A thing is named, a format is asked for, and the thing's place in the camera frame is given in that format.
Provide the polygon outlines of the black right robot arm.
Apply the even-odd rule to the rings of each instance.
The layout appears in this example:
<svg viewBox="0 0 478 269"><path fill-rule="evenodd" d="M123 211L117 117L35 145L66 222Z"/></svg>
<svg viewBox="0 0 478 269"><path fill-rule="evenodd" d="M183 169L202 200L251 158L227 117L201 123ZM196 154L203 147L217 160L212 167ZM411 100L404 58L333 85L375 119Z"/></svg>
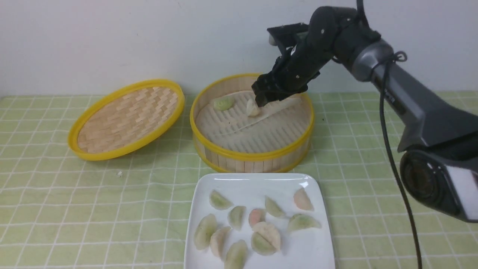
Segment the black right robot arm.
<svg viewBox="0 0 478 269"><path fill-rule="evenodd" d="M400 189L419 203L464 222L478 219L478 118L458 109L402 69L395 52L369 27L364 4L318 7L309 24L268 28L280 50L272 70L252 84L258 107L304 93L329 61L360 82L370 82L404 124Z"/></svg>

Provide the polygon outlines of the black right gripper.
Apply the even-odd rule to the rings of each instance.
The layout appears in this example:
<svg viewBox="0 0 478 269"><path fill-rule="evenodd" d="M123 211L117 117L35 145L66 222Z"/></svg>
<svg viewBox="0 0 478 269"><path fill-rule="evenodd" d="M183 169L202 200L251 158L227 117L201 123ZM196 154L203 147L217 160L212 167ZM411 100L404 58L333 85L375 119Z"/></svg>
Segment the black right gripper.
<svg viewBox="0 0 478 269"><path fill-rule="evenodd" d="M288 50L288 55L277 59L273 69L258 77L252 84L255 102L259 108L272 102L308 90L308 83L315 79L321 68L333 55L324 49L309 45L297 45Z"/></svg>

